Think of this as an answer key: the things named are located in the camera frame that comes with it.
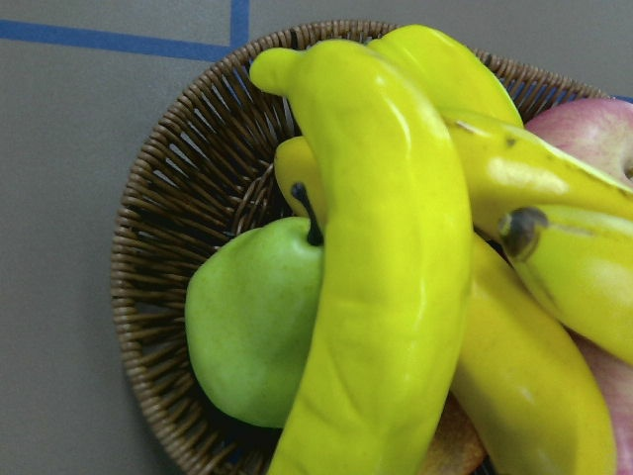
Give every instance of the banana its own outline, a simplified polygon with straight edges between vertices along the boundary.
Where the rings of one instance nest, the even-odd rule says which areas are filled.
[[[273,162],[275,179],[286,203],[297,216],[308,217],[306,207],[293,196],[292,187],[302,181],[309,190],[310,203],[315,210],[316,221],[321,229],[325,225],[325,193],[321,185],[320,172],[306,139],[293,137],[281,142],[275,150]]]
[[[457,152],[428,98],[352,41],[267,49],[250,78],[288,98],[327,204],[311,349],[269,474],[417,473],[470,288]]]
[[[498,473],[615,473],[611,419],[587,363],[480,237],[451,391]]]
[[[568,328],[633,365],[633,222],[542,205],[506,215],[499,234],[538,302]]]
[[[469,48],[449,35],[424,25],[406,25],[367,47],[398,67],[436,107],[478,111],[523,126],[498,78]]]
[[[510,211],[565,204],[633,219],[633,189],[522,128],[472,111],[442,109],[463,161],[473,221],[498,240]]]

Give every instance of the woven basket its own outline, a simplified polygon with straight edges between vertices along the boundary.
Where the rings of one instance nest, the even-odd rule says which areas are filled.
[[[298,129],[283,99],[249,82],[249,64],[267,48],[303,49],[329,38],[365,42],[395,27],[313,23],[241,47],[184,90],[132,165],[112,248],[114,322],[142,413],[187,474],[265,473],[279,436],[209,404],[189,364],[184,333],[193,272],[230,238],[290,215],[271,161],[277,144]],[[606,96],[537,67],[474,52],[507,88],[524,120],[561,102]]]

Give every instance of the red apple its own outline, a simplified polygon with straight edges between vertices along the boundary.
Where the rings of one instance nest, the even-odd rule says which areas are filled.
[[[617,474],[633,475],[633,367],[582,336],[574,340],[604,395],[617,443]]]
[[[633,187],[633,104],[589,98],[538,114],[525,128]]]

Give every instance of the blue line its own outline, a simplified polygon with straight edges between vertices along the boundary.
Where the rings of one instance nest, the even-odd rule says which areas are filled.
[[[230,1],[230,47],[236,49],[248,43],[250,33],[250,1]]]
[[[216,61],[248,41],[249,1],[231,0],[228,46],[0,19],[0,39]]]

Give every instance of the banana bunch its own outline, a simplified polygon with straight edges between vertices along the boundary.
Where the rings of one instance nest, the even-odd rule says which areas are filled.
[[[495,468],[615,474],[609,410],[568,330],[633,364],[633,190],[527,132],[497,78],[440,32],[404,27],[368,48],[425,92],[462,162],[475,232],[451,391]],[[326,227],[306,139],[282,142],[274,165],[295,213],[305,208],[290,189],[303,182]]]

